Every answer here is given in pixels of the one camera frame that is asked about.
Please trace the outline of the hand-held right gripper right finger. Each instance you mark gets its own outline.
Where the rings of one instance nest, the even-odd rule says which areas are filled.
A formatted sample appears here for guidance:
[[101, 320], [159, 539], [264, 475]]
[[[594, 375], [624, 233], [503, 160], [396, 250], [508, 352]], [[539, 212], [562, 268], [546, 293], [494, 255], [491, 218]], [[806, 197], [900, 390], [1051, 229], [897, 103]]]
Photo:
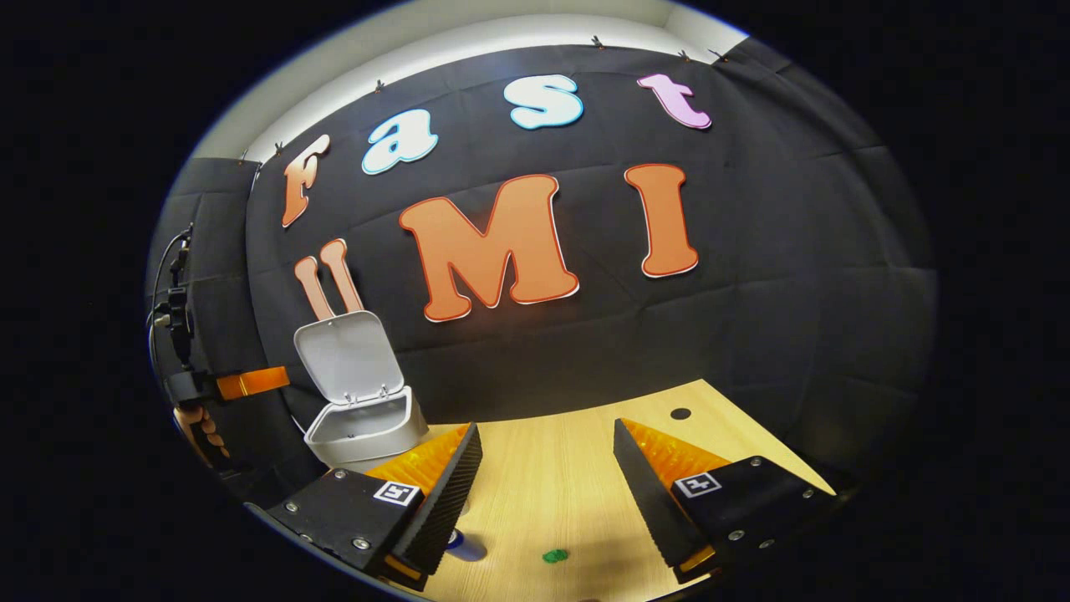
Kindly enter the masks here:
[[685, 584], [753, 564], [834, 510], [836, 494], [764, 456], [730, 461], [615, 420], [613, 454], [664, 564]]

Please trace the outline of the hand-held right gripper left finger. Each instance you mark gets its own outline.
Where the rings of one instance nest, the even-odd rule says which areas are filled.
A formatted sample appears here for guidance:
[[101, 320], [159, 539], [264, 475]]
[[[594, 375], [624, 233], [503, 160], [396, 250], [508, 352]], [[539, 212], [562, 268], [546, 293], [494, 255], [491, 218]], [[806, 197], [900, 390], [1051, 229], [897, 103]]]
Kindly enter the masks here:
[[470, 422], [367, 472], [336, 468], [265, 511], [272, 529], [360, 578], [421, 592], [482, 465]]

